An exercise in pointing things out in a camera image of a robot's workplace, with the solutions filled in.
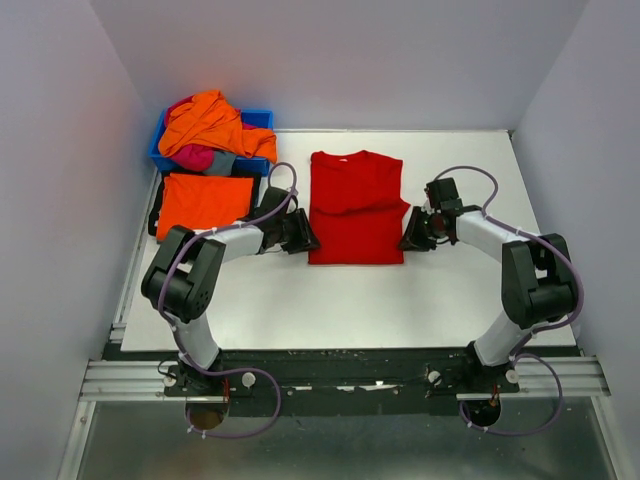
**white wall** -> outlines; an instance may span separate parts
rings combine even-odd
[[[591,0],[514,141],[542,227],[582,272],[581,343],[640,452],[640,3]],[[640,457],[635,456],[640,472]]]
[[[150,123],[85,0],[3,0],[0,65],[0,469],[40,480],[106,340]]]
[[[219,88],[278,127],[515,128],[586,0],[91,0],[154,111]]]

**crumpled orange shirt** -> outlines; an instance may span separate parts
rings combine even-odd
[[[242,120],[219,90],[197,93],[169,114],[160,153],[173,156],[185,145],[204,145],[243,157],[265,157],[276,163],[276,135],[267,128],[244,130]]]

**pile of clothes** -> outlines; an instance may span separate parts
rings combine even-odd
[[[242,122],[218,90],[172,105],[158,150],[179,165],[162,173],[149,215],[148,232],[164,240],[171,227],[205,230],[252,213],[261,174],[234,165],[237,156],[277,161],[272,130]]]

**gray floor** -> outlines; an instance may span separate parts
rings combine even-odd
[[[499,424],[526,428],[550,400],[512,400]],[[411,416],[281,418],[261,436],[202,440],[187,434],[182,404],[103,404],[84,459],[101,479],[613,479],[588,399],[567,403],[553,429],[505,439],[459,418]],[[225,425],[250,428],[258,419]]]

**folded red cloth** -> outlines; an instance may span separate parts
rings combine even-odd
[[[401,175],[402,160],[377,153],[312,154],[309,221],[321,247],[309,263],[403,263]]]

